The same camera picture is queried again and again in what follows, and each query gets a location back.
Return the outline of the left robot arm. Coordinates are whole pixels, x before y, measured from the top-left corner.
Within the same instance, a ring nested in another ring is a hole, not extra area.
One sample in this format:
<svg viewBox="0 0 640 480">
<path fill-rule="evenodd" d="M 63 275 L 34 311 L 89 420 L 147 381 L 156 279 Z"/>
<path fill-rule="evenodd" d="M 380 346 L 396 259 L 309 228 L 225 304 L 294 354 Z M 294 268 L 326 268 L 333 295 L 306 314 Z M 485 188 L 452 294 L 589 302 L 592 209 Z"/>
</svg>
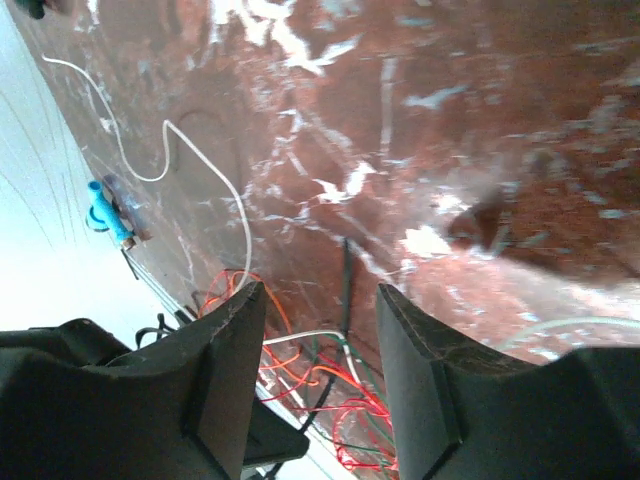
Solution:
<svg viewBox="0 0 640 480">
<path fill-rule="evenodd" d="M 57 327 L 2 331 L 1 348 L 31 348 L 76 366 L 104 366 L 131 352 L 114 335 L 85 318 Z"/>
</svg>

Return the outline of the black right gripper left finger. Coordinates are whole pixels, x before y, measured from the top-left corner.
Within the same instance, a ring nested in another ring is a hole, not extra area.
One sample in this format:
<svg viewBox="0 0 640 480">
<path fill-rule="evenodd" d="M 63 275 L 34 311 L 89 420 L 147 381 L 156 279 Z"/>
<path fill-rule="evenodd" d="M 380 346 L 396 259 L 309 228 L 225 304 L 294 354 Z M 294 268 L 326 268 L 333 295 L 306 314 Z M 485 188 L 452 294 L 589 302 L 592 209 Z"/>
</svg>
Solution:
<svg viewBox="0 0 640 480">
<path fill-rule="evenodd" d="M 266 311 L 264 285 L 104 366 L 1 348 L 5 479 L 237 479 Z"/>
</svg>

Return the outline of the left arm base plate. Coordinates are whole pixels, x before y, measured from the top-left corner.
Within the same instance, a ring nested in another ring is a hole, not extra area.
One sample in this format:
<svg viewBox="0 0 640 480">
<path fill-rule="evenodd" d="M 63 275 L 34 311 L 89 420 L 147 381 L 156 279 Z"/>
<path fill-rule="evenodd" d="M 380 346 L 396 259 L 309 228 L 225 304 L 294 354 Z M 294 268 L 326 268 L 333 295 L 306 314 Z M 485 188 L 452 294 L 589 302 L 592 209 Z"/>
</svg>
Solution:
<svg viewBox="0 0 640 480">
<path fill-rule="evenodd" d="M 257 397 L 253 400 L 243 471 L 304 457 L 310 441 L 304 433 L 269 409 Z"/>
</svg>

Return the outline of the black zip tie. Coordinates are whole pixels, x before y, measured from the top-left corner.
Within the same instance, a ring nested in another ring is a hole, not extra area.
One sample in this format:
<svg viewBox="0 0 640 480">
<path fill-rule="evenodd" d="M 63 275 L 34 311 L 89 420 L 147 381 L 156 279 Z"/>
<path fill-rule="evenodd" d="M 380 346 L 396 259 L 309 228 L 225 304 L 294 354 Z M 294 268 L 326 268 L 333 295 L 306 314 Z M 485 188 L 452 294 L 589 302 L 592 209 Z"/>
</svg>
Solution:
<svg viewBox="0 0 640 480">
<path fill-rule="evenodd" d="M 353 277 L 353 261 L 350 251 L 350 242 L 347 238 L 343 239 L 343 277 L 342 277 L 342 311 L 341 322 L 339 331 L 348 337 L 350 330 L 350 318 L 351 318 L 351 298 L 352 298 L 352 277 Z M 322 393 L 314 405 L 311 413 L 306 418 L 302 426 L 298 429 L 298 432 L 305 434 L 309 427 L 314 423 L 319 408 L 323 407 L 332 387 L 335 383 L 336 375 L 330 373 L 328 381 L 322 390 Z"/>
</svg>

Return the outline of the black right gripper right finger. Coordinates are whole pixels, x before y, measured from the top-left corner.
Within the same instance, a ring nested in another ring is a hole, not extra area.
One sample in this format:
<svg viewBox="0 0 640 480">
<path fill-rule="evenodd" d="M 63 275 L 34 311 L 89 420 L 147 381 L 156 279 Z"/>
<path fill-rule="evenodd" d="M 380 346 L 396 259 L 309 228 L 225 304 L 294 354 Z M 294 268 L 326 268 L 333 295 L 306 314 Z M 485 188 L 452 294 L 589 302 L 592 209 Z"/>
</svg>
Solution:
<svg viewBox="0 0 640 480">
<path fill-rule="evenodd" d="M 386 398 L 403 479 L 635 479 L 639 351 L 588 347 L 537 366 L 382 284 Z"/>
</svg>

